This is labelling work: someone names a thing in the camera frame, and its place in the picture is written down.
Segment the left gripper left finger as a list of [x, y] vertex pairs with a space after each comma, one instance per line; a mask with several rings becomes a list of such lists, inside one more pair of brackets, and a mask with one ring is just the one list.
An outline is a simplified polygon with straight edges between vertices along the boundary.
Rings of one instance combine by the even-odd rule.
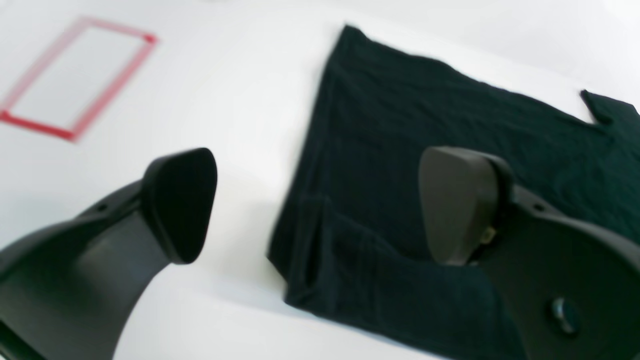
[[208, 148], [157, 158], [141, 180], [1, 251], [1, 357], [111, 360], [151, 283], [204, 247], [217, 163]]

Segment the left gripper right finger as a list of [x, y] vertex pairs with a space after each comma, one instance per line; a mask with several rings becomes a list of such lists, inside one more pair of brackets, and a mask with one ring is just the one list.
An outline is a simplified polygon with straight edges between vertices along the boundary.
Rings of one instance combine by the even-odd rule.
[[426, 148], [419, 194], [432, 257], [482, 269], [529, 360], [639, 358], [638, 244], [562, 214], [507, 162], [466, 148]]

